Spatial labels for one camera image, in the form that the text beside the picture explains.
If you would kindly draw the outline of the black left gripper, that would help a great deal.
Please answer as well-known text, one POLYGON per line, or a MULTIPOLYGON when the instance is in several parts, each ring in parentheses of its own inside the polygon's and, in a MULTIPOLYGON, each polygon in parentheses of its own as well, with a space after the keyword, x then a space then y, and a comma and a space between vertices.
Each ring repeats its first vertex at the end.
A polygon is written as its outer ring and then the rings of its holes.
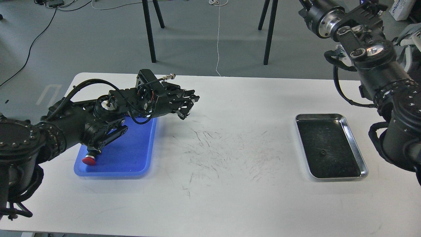
POLYGON ((149 117, 162 117, 177 114, 181 120, 188 117, 194 102, 200 96, 195 90, 184 90, 179 85, 169 83, 176 77, 174 73, 157 78, 150 69, 140 69, 136 77, 137 94, 140 97, 141 111, 149 117))

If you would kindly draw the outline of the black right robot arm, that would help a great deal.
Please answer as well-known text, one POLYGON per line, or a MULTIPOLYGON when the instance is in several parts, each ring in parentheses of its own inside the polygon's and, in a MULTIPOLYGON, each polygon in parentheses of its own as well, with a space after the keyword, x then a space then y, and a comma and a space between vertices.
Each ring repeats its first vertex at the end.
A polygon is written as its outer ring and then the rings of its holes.
POLYGON ((396 60, 394 45, 383 33, 386 5, 366 1, 350 12, 332 0, 301 0, 299 15, 321 39, 331 38, 342 52, 327 51, 325 59, 360 75, 359 91, 384 122, 371 125, 368 135, 379 155, 420 181, 420 81, 413 80, 396 60))

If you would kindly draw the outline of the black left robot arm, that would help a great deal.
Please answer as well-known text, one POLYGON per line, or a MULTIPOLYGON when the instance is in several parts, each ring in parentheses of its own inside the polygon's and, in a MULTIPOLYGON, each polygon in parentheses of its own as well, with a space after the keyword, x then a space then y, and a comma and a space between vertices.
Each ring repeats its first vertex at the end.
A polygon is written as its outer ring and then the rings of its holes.
POLYGON ((157 78, 150 69, 141 69, 135 87, 124 90, 103 79, 88 79, 51 106, 36 125, 1 115, 1 217, 32 217, 23 201, 42 183, 40 164, 76 144, 87 147, 89 158, 101 153, 127 132, 126 115, 139 125, 166 114, 185 119, 200 97, 195 90, 168 82, 174 78, 157 78))

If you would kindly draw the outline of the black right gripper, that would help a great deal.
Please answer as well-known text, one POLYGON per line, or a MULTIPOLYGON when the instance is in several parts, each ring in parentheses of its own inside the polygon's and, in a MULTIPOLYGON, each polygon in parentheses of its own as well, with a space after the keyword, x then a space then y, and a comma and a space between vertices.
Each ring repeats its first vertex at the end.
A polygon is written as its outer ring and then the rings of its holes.
POLYGON ((321 39, 330 38, 333 28, 345 15, 345 8, 333 0, 300 0, 299 15, 307 28, 321 39))

